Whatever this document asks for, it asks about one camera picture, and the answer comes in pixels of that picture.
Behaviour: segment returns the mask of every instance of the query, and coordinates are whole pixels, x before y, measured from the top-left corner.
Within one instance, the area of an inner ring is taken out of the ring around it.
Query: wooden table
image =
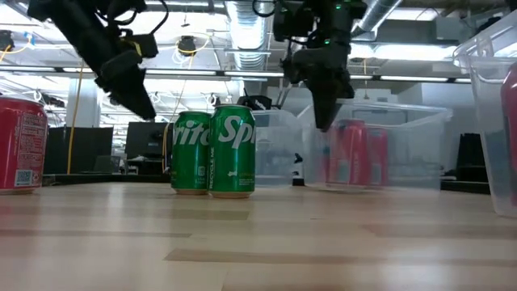
[[[43,188],[0,196],[0,290],[517,290],[517,220],[451,192]]]

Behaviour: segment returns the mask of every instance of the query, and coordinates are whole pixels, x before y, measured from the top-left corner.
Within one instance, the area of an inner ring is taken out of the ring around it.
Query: ceiling
[[[456,21],[458,33],[466,33],[477,26],[476,20],[470,22],[470,16],[485,15],[478,19],[485,19],[490,13],[500,7],[504,7],[503,0],[405,0],[388,17],[388,20],[379,29],[379,37],[393,33],[395,36],[403,36],[406,31],[397,28],[397,21],[411,21],[422,23],[428,27],[437,27],[437,19]],[[80,67],[81,58],[75,53],[66,38],[50,22],[40,23],[28,18],[24,11],[27,5],[21,1],[6,0],[6,4],[0,4],[0,29],[13,31],[15,50],[22,49],[20,53],[7,54],[0,65],[36,65],[49,67]],[[128,28],[135,33],[150,32],[163,17],[162,12],[145,12],[136,18]],[[266,71],[279,71],[279,60],[284,56],[285,43],[273,40],[271,31],[271,18],[267,21],[267,42],[263,53],[267,55]],[[32,37],[32,45],[27,46],[27,36]],[[181,36],[194,36],[197,48],[201,49],[192,59],[181,57],[176,50],[176,43]],[[154,59],[146,60],[143,66],[147,68],[161,69],[191,69],[191,70],[235,70],[232,46],[232,38],[229,33],[229,19],[225,15],[208,15],[201,13],[170,13],[170,17],[164,26],[155,34],[160,53]],[[351,74],[376,74],[394,76],[425,76],[425,77],[452,77],[467,78],[451,62],[450,54],[456,47],[448,45],[452,50],[448,56],[440,61],[404,61],[404,58],[414,53],[418,48],[408,48],[407,51],[398,50],[400,57],[380,58],[373,55],[364,55],[363,49],[372,49],[377,52],[380,46],[387,44],[355,44],[349,61]],[[436,53],[424,53],[426,57]],[[267,86],[278,86],[278,82],[266,82]],[[224,102],[236,102],[242,93],[242,81],[226,80],[170,80],[147,79],[146,88],[150,95],[154,95],[153,101],[157,112],[170,112],[178,106],[179,110],[207,110],[213,108],[208,103],[210,96],[215,95]],[[394,82],[372,82],[371,86],[384,87],[396,90]],[[184,88],[181,103],[178,103],[179,95]],[[42,91],[54,96],[65,103],[69,94],[69,79],[61,75],[27,76],[0,73],[0,91],[5,95],[18,98],[33,98],[34,91]],[[122,107],[114,107],[106,99],[103,102],[103,111],[120,114],[104,114],[102,122],[108,126],[117,124],[123,128],[131,120],[139,120],[131,116]],[[51,124],[61,124],[65,117],[65,110],[53,108]]]

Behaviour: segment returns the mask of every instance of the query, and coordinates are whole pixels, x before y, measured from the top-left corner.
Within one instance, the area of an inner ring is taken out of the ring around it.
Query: transparent plastic bin
[[[312,108],[301,119],[304,179],[337,191],[380,188],[439,190],[445,108],[342,101],[327,133],[315,128]]]
[[[470,73],[495,212],[517,217],[517,11],[454,52]]]
[[[257,126],[255,186],[292,186],[295,153],[302,151],[298,119],[284,110],[253,111],[253,115]]]

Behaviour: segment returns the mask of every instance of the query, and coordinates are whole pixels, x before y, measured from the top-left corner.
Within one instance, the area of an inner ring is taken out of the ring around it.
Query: nutrition label
[[[31,113],[22,115],[15,177],[16,187],[32,186],[40,182],[46,132],[47,124],[44,117]]]

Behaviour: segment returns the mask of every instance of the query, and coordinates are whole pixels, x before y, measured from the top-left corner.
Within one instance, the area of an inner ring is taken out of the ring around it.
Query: sprite can
[[[210,122],[208,190],[214,197],[247,198],[255,190],[255,119],[240,105],[216,107]]]
[[[210,114],[181,112],[174,124],[170,186],[178,194],[207,194]]]

